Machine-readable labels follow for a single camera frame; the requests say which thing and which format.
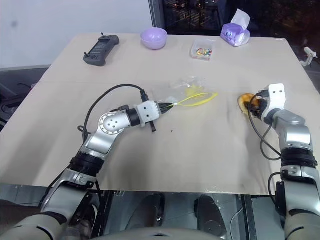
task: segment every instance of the black cable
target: black cable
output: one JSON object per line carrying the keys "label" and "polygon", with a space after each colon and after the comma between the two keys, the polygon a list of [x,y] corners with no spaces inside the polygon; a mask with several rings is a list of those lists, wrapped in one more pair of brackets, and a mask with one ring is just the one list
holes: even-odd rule
{"label": "black cable", "polygon": [[253,100],[257,97],[257,94],[253,96],[253,98],[251,98],[250,100],[250,103],[248,105],[248,115],[249,115],[249,120],[251,122],[251,125],[253,127],[253,130],[255,131],[255,133],[258,135],[258,137],[261,139],[261,141],[263,141],[269,148],[271,148],[276,154],[278,154],[279,156],[281,156],[281,153],[278,152],[273,146],[271,146],[265,139],[263,136],[261,136],[261,134],[258,132],[255,124],[254,124],[254,121],[252,119],[252,116],[251,116],[251,106],[252,106],[252,102]]}
{"label": "black cable", "polygon": [[22,83],[22,82],[17,83],[17,86],[19,86],[19,85],[25,86],[25,87],[27,87],[28,89],[32,89],[31,86],[29,86],[29,85],[27,85],[27,84],[25,84],[25,83]]}
{"label": "black cable", "polygon": [[59,180],[59,178],[61,177],[61,175],[64,173],[64,171],[68,168],[71,167],[71,164],[69,164],[51,183],[50,185],[46,188],[45,193],[43,195],[43,197],[41,198],[41,201],[39,202],[39,207],[41,207],[42,203],[44,202],[46,196],[48,195],[48,193],[50,192],[50,189],[53,187],[53,185]]}
{"label": "black cable", "polygon": [[7,120],[4,120],[3,118],[0,118],[0,121],[3,122],[3,123],[5,123],[5,124],[8,123],[8,121],[7,121]]}
{"label": "black cable", "polygon": [[[110,112],[116,112],[116,111],[119,111],[119,108],[113,109],[113,110],[111,110]],[[82,126],[82,125],[79,125],[79,126],[77,126],[76,128],[77,128],[78,131],[80,131],[81,133],[84,131],[84,126]],[[88,132],[88,131],[86,130],[86,133],[85,133],[85,134],[89,135],[89,134],[92,134],[92,132]]]}
{"label": "black cable", "polygon": [[[98,193],[98,198],[99,198],[99,202],[100,202],[100,206],[101,206],[102,204],[104,204],[104,200],[101,195],[101,190],[100,190],[98,180],[95,181],[95,186],[96,186],[96,190]],[[104,232],[105,232],[105,216],[104,216],[104,214],[101,214],[101,221],[100,222],[101,222],[100,233],[104,234]]]}
{"label": "black cable", "polygon": [[84,126],[82,126],[82,125],[79,125],[79,126],[77,126],[76,127],[80,132],[84,132]]}
{"label": "black cable", "polygon": [[107,94],[109,94],[110,92],[112,92],[113,90],[115,89],[118,89],[118,88],[122,88],[122,87],[132,87],[132,88],[136,88],[136,89],[139,89],[141,92],[144,92],[144,90],[137,86],[137,85],[134,85],[134,84],[120,84],[120,85],[117,85],[117,86],[114,86],[112,88],[110,88],[108,91],[106,91],[104,94],[102,94],[93,104],[92,106],[90,107],[88,113],[86,114],[86,117],[85,117],[85,120],[84,120],[84,124],[83,124],[83,132],[82,132],[82,141],[83,143],[85,143],[85,141],[87,140],[88,138],[88,131],[87,131],[87,125],[88,125],[88,120],[89,120],[89,117],[90,117],[90,114],[91,112],[93,111],[93,109],[95,108],[95,106],[100,102],[101,99],[103,99]]}
{"label": "black cable", "polygon": [[1,106],[1,111],[4,112],[5,114],[7,114],[6,110],[4,110],[5,105]]}
{"label": "black cable", "polygon": [[274,203],[274,205],[276,205],[276,200],[275,198],[272,196],[272,193],[271,193],[271,180],[272,178],[275,176],[275,175],[280,175],[281,173],[280,172],[274,172],[272,173],[270,176],[269,176],[269,179],[268,179],[268,191],[269,191],[269,196],[272,200],[272,202]]}
{"label": "black cable", "polygon": [[[265,133],[264,133],[263,136],[262,136],[264,139],[266,138],[266,136],[267,136],[268,133],[270,132],[271,128],[272,128],[272,125],[269,125],[268,129],[265,131]],[[281,159],[281,156],[280,156],[280,157],[276,157],[276,158],[271,158],[271,157],[267,156],[266,153],[265,153],[265,151],[264,151],[263,144],[264,144],[264,142],[261,140],[261,141],[260,141],[260,150],[261,150],[262,155],[263,155],[266,159],[268,159],[268,160],[270,160],[270,161],[277,161],[277,160],[280,160],[280,159]]]}
{"label": "black cable", "polygon": [[16,203],[16,205],[29,205],[29,204],[39,204],[40,202],[26,202],[26,203]]}

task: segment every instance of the dark background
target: dark background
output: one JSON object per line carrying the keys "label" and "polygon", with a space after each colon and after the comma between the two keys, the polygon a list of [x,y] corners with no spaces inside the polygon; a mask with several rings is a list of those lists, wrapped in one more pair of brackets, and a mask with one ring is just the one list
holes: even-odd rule
{"label": "dark background", "polygon": [[219,36],[237,9],[249,14],[251,36],[286,38],[299,59],[306,46],[320,53],[320,0],[163,0],[173,35]]}

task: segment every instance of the yellow string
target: yellow string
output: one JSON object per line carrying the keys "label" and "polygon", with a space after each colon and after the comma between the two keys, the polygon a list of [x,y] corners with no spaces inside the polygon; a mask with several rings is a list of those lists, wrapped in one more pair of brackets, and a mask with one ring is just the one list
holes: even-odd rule
{"label": "yellow string", "polygon": [[[196,102],[196,103],[193,103],[193,104],[186,104],[186,105],[182,104],[182,103],[184,103],[184,102],[186,102],[186,101],[188,101],[188,100],[190,100],[190,99],[192,99],[192,98],[196,98],[196,97],[204,96],[204,95],[212,95],[212,96],[209,97],[209,98],[207,98],[207,99],[204,99],[204,100],[198,101],[198,102]],[[205,103],[211,101],[211,100],[214,99],[217,95],[218,95],[218,93],[216,93],[216,92],[203,92],[203,93],[198,93],[198,94],[196,94],[196,95],[187,97],[186,99],[184,99],[184,100],[182,100],[182,101],[180,101],[180,102],[178,102],[178,103],[174,103],[174,104],[172,104],[172,105],[170,105],[170,106],[176,106],[176,105],[183,106],[183,107],[199,106],[199,105],[202,105],[202,104],[205,104]]]}

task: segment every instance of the plastic bag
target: plastic bag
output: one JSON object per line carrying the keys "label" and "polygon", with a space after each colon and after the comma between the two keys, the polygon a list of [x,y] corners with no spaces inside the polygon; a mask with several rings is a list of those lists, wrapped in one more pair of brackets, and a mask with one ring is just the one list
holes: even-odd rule
{"label": "plastic bag", "polygon": [[191,76],[171,83],[168,87],[153,91],[154,99],[159,103],[172,103],[184,107],[194,107],[205,104],[218,94],[205,86],[205,80]]}

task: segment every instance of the white wall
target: white wall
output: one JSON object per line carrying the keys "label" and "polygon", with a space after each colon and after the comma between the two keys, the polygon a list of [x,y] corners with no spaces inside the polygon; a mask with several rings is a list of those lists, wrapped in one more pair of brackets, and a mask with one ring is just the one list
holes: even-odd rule
{"label": "white wall", "polygon": [[150,27],[148,0],[0,0],[0,69],[50,65],[78,33]]}

